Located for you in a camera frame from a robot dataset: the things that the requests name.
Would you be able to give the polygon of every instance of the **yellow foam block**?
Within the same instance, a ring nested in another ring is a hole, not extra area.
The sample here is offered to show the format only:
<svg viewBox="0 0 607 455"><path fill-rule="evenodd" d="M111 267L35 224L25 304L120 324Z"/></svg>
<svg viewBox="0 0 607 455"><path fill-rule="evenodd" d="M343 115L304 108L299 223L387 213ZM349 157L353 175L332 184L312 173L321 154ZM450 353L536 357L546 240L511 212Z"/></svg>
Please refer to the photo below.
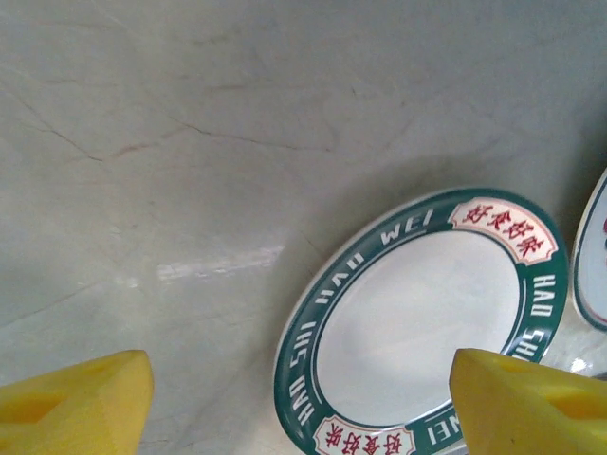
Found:
<svg viewBox="0 0 607 455"><path fill-rule="evenodd" d="M607 453L604 382L465 349L450 388L470 455Z"/></svg>
<svg viewBox="0 0 607 455"><path fill-rule="evenodd" d="M154 381L147 354L125 351L0 388L0 454L137 452Z"/></svg>

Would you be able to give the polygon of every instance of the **red chinese characters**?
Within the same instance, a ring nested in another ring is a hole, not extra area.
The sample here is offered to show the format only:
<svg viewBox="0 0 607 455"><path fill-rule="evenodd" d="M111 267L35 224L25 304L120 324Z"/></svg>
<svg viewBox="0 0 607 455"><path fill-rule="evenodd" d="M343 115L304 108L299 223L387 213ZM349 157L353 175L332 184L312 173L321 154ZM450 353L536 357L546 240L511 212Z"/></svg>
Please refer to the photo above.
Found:
<svg viewBox="0 0 607 455"><path fill-rule="evenodd" d="M327 431L326 433L326 446L338 446L341 441L341 434L343 433L343 428L339 425L331 424L331 431Z"/></svg>
<svg viewBox="0 0 607 455"><path fill-rule="evenodd" d="M365 436L365 438L367 439L367 444L362 448L362 451L367 453L367 455L375 455L375 453L379 450L379 444L377 443L379 436L376 436L375 438Z"/></svg>
<svg viewBox="0 0 607 455"><path fill-rule="evenodd" d="M400 442L400 434L389 434L386 438L386 444L383 446L386 447L385 455L395 455L400 453L400 448L402 446L402 443Z"/></svg>
<svg viewBox="0 0 607 455"><path fill-rule="evenodd" d="M360 436L356 436L353 432L348 434L348 439L343 442L343 455L356 455L359 450Z"/></svg>
<svg viewBox="0 0 607 455"><path fill-rule="evenodd" d="M484 206L479 204L474 209L468 210L468 215L466 215L466 218L464 218L464 223L467 221L470 221L473 224L478 223L482 218L489 215L489 211L491 209L493 209L493 206Z"/></svg>
<svg viewBox="0 0 607 455"><path fill-rule="evenodd" d="M506 210L502 213L491 215L491 221L487 223L487 226L493 226L495 230L500 230L503 223L508 223L510 221L512 221L510 219L510 210Z"/></svg>
<svg viewBox="0 0 607 455"><path fill-rule="evenodd" d="M508 234L510 240L516 239L517 237L525 236L526 233L530 230L533 230L533 226L531 226L526 221L521 221L519 223L514 223L508 229L503 230L504 234Z"/></svg>
<svg viewBox="0 0 607 455"><path fill-rule="evenodd" d="M538 239L534 235L533 237L528 237L524 239L522 242L517 244L517 247L519 248L519 251L521 252L523 257L525 257L529 251L535 253L538 249L542 247L542 244L543 240L538 241Z"/></svg>

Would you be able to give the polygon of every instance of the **chinese character label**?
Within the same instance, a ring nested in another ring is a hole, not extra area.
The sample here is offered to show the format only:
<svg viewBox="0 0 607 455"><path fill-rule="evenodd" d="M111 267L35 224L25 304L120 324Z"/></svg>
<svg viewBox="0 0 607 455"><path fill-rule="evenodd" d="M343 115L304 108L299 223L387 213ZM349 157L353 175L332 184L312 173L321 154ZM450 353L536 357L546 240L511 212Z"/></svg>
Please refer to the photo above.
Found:
<svg viewBox="0 0 607 455"><path fill-rule="evenodd" d="M503 199L476 197L449 217L453 229L482 232L504 245L515 262L549 261L557 242L535 213Z"/></svg>

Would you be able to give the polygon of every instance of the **crack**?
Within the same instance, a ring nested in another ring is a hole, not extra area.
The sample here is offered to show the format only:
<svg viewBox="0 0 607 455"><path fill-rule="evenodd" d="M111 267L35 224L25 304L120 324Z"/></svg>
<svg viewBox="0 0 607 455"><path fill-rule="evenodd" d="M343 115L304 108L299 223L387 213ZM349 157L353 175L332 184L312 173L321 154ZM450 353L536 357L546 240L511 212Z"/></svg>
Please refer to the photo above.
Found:
<svg viewBox="0 0 607 455"><path fill-rule="evenodd" d="M8 85L4 81L0 80L0 82L6 88L8 88ZM36 119L38 121L40 121L46 127L46 129L45 129L45 128L38 128L36 126L31 126L32 128L40 131L41 133L51 133L52 135L55 135L56 137L60 137L62 140L64 140L65 142L67 142L68 144L70 144L72 147L74 147L76 150L78 150L79 152L81 152L88 159L92 159L93 161L103 162L103 160L101 158L97 158L96 156L90 155L85 149L83 149L80 145L78 145L72 139L70 139L69 137L67 137L63 133L60 133L55 128L53 128L53 126L50 123L48 123L46 120L44 120L43 117L40 115L40 113L38 111L36 111L36 109L33 108L33 106L31 106L30 104L28 104L27 102L25 102L24 100L22 100L21 97L19 97L18 95L16 95L14 92L12 92L10 90L7 90L7 93L9 94L9 96L13 97L18 102L20 102L26 109L29 110L29 112L34 117L36 117Z"/></svg>
<svg viewBox="0 0 607 455"><path fill-rule="evenodd" d="M266 141L266 140L259 140L259 139L253 139L251 137L244 137L244 136L238 136L238 135L227 135L224 133L213 133L211 131L206 131L203 130L201 128L198 128L195 125L192 125L191 123L186 123L184 121L178 120L177 118L174 118L172 116L169 116L168 114L166 114L168 118L170 118L173 121L176 121L177 123L179 123L180 125L182 125L185 128L189 128L192 129L194 131L196 131L197 133L199 133L202 136L206 136L206 137L215 137L215 138L222 138L222 139L232 139L232 140L239 140L242 142L248 142L250 144L255 144L255 145L263 145L266 147L276 147L278 149L287 149L287 150L295 150L295 151L322 151L322 152L331 152L332 150L328 147L321 147L321 148L311 148L311 147L299 147L297 145L292 145L292 144L284 144L284 143L280 143L280 142L272 142L272 141Z"/></svg>
<svg viewBox="0 0 607 455"><path fill-rule="evenodd" d="M151 147L156 147L157 145L159 145L159 142L142 142L140 144L127 145L125 147L122 147L120 150L118 150L116 153L114 153L111 157L120 158L122 156L129 155L132 152L139 152L141 150L149 149Z"/></svg>
<svg viewBox="0 0 607 455"><path fill-rule="evenodd" d="M121 27L109 26L106 24L81 24L76 22L35 22L31 23L34 26L41 27L70 27L70 28L83 28L87 30L97 30L97 31L116 31L121 30Z"/></svg>
<svg viewBox="0 0 607 455"><path fill-rule="evenodd" d="M92 282L92 283L90 283L90 284L87 284L87 285L86 285L86 286L84 286L84 287L81 287L81 288L79 288L79 289L76 289L74 292L70 292L69 294L67 294L67 295L65 295L65 296L63 296L63 297L61 297L61 298L58 298L58 299L54 300L54 301L53 301L51 304L49 304L49 305L45 306L44 308L40 308L39 310L33 311L33 312L28 313L28 314L26 314L26 315L24 315L24 316L21 316L21 317L19 317L19 318L17 318L17 319L14 319L14 320L12 320L12 321L10 321L10 322L7 322L6 324L0 325L0 329L5 329L5 328L7 328L7 327L11 326L12 324L14 324L14 323L16 323L16 322L18 322L18 321L20 321L20 320L27 319L27 318L31 318L32 316L36 316L36 315L38 315L38 314L40 314L40 313L43 313L44 311L49 310L50 308L52 308L52 307L54 307L54 306L56 306L56 305L59 305L59 304L61 304L61 303L64 303L64 302L66 302L66 301L68 301L68 300L70 300L70 299L72 299L72 298L74 298L74 297L76 297L76 296L80 295L82 292L85 292L85 291L87 291L87 290L89 290L89 289L91 289L91 288L95 287L95 286L96 286L96 285L98 285L99 283L100 283L100 282Z"/></svg>
<svg viewBox="0 0 607 455"><path fill-rule="evenodd" d="M73 84L79 85L81 87L91 87L91 88L114 88L114 87L119 86L115 82L86 83L86 82L80 82L76 79L50 79L47 81L42 81L42 83L45 83L46 85L68 85L68 84L73 83Z"/></svg>

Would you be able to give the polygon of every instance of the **plate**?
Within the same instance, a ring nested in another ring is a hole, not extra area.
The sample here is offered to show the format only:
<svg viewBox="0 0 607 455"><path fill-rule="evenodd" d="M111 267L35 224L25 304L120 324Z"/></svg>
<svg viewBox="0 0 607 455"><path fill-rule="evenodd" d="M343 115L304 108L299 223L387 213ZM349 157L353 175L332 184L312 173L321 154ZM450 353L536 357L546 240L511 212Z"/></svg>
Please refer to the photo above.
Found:
<svg viewBox="0 0 607 455"><path fill-rule="evenodd" d="M571 275L578 313L607 332L607 171L598 181L581 217Z"/></svg>
<svg viewBox="0 0 607 455"><path fill-rule="evenodd" d="M561 320L564 243L520 196L428 195L377 219L303 292L279 343L274 402L306 454L433 454L462 438L455 350L538 362Z"/></svg>

